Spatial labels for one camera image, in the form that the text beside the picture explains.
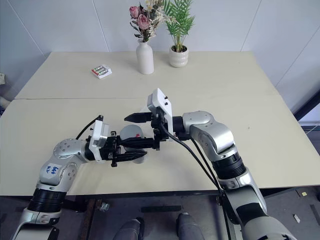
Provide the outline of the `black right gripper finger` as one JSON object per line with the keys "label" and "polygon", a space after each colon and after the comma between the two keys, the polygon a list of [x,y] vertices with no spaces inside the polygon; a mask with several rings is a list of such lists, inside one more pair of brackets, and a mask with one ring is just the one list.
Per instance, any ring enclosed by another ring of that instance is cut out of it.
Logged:
{"label": "black right gripper finger", "polygon": [[124,121],[131,123],[146,123],[152,121],[151,112],[136,112],[124,118]]}
{"label": "black right gripper finger", "polygon": [[154,147],[153,138],[134,137],[129,141],[129,147],[133,149],[148,149]]}

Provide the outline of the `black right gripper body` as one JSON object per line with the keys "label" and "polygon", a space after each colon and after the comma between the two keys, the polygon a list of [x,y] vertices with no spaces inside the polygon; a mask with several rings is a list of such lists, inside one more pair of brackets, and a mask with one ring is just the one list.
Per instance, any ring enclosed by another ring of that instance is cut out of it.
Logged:
{"label": "black right gripper body", "polygon": [[156,107],[155,114],[151,118],[151,127],[153,128],[153,149],[160,150],[160,142],[165,142],[169,135],[168,131],[168,121],[165,119],[165,112],[160,108]]}

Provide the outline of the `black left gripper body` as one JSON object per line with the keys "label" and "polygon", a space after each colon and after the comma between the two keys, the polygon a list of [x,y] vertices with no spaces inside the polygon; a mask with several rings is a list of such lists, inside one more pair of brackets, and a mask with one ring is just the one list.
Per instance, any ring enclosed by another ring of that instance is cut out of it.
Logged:
{"label": "black left gripper body", "polygon": [[118,137],[116,131],[111,131],[107,137],[104,146],[100,149],[102,160],[111,161],[111,167],[118,166],[118,155],[121,153],[121,147],[118,146]]}

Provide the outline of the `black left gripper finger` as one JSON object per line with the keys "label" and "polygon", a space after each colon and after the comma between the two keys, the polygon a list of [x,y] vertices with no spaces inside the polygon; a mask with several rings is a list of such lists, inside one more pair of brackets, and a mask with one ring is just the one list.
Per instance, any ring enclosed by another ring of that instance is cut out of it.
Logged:
{"label": "black left gripper finger", "polygon": [[118,138],[116,140],[116,143],[118,146],[123,147],[125,150],[134,150],[134,148],[132,147],[133,142],[130,138],[128,138],[128,139]]}
{"label": "black left gripper finger", "polygon": [[117,162],[128,162],[144,157],[147,154],[146,151],[126,151],[125,153],[117,154]]}

